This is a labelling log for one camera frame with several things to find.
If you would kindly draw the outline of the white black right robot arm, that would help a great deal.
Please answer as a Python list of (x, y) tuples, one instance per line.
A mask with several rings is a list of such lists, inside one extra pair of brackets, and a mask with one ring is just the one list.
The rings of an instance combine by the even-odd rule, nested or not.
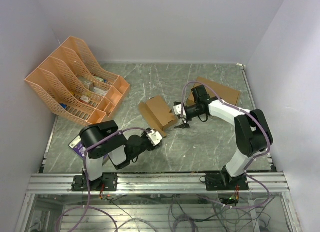
[(192, 90), (194, 105), (175, 102), (174, 114), (182, 120), (182, 128), (189, 127), (193, 118), (206, 115), (206, 119), (217, 117), (235, 129), (236, 152), (218, 173), (217, 183), (226, 190), (233, 189), (245, 177), (253, 161), (270, 152), (273, 137), (262, 110), (248, 110), (223, 100), (217, 92), (204, 83)]

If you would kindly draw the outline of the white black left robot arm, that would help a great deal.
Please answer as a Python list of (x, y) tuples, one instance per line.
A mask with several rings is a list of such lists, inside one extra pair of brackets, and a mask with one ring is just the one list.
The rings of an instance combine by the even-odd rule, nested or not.
[(85, 186), (96, 191), (102, 185), (103, 163), (108, 158), (116, 170), (136, 163), (146, 151), (162, 144), (161, 133), (151, 128), (131, 127), (119, 129), (114, 120), (92, 124), (79, 133), (84, 151)]

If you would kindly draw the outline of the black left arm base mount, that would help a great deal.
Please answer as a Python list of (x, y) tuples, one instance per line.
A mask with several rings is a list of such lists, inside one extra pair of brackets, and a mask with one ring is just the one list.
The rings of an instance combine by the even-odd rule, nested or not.
[[(115, 192), (118, 186), (118, 176), (115, 173), (104, 172), (102, 176), (94, 181), (89, 181), (90, 191)], [(87, 192), (88, 183), (85, 174), (73, 177), (71, 185), (72, 192)]]

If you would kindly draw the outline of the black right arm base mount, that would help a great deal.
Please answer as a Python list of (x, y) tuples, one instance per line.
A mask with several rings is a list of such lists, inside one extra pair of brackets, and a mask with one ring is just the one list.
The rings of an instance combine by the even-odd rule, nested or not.
[(221, 172), (207, 173), (204, 176), (204, 183), (207, 191), (248, 191), (249, 184), (245, 175), (229, 177)]

